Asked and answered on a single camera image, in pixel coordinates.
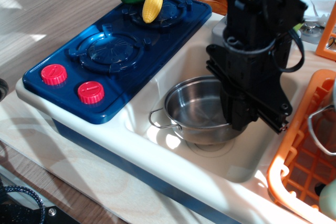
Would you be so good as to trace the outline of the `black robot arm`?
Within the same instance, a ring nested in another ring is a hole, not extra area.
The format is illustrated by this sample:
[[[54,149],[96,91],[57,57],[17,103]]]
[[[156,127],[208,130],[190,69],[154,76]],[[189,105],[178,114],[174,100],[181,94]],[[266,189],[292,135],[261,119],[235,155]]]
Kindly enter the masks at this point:
[[[280,77],[304,64],[301,57],[287,65],[292,44],[304,53],[295,26],[303,23],[306,9],[301,0],[227,0],[222,42],[206,51],[207,68],[221,82],[223,114],[233,129],[257,119],[276,133],[287,128],[292,106]]]

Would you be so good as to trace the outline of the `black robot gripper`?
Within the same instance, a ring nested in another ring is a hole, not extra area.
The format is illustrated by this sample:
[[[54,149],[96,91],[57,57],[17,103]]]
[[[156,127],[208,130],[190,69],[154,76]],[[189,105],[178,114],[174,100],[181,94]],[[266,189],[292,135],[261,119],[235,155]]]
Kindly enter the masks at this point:
[[[223,115],[232,128],[242,131],[262,119],[273,131],[287,129],[292,106],[280,84],[287,65],[291,41],[273,40],[257,50],[239,50],[226,41],[210,44],[208,70],[221,82]]]

